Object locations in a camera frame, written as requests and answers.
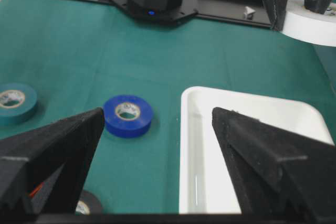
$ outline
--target white cylindrical base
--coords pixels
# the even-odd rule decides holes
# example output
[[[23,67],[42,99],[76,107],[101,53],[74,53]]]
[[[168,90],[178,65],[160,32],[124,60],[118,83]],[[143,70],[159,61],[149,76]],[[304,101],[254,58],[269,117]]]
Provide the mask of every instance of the white cylindrical base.
[[[336,4],[330,5],[336,11]],[[304,0],[289,0],[282,33],[305,42],[336,47],[336,15],[317,14],[305,8]]]

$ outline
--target black electrical tape roll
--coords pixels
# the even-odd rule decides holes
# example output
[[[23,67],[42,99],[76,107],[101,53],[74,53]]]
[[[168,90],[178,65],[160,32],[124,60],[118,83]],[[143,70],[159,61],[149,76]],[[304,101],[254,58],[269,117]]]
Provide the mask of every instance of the black electrical tape roll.
[[[76,213],[80,215],[102,214],[103,207],[95,195],[83,190],[77,203]]]

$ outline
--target tape roll center hole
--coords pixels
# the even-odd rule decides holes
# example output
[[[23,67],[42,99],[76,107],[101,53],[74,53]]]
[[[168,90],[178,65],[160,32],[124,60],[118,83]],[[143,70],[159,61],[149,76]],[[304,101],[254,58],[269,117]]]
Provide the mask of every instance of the tape roll center hole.
[[[25,101],[25,94],[19,90],[6,90],[0,93],[0,106],[11,109],[19,107]]]
[[[140,116],[140,108],[131,102],[123,102],[120,103],[115,110],[116,115],[125,120],[125,121],[133,121]]]

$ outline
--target teal electrical tape roll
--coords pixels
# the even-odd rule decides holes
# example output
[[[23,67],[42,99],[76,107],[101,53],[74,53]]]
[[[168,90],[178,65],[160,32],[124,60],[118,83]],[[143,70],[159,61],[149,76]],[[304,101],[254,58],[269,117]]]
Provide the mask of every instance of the teal electrical tape roll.
[[[22,123],[37,109],[36,91],[25,84],[0,85],[0,126]]]

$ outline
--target white tray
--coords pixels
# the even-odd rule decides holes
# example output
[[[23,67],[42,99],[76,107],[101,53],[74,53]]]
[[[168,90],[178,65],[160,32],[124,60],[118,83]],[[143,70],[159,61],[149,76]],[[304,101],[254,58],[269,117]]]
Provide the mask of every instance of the white tray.
[[[181,99],[181,214],[241,213],[212,128],[214,107],[333,144],[322,115],[303,102],[205,87],[188,88]]]

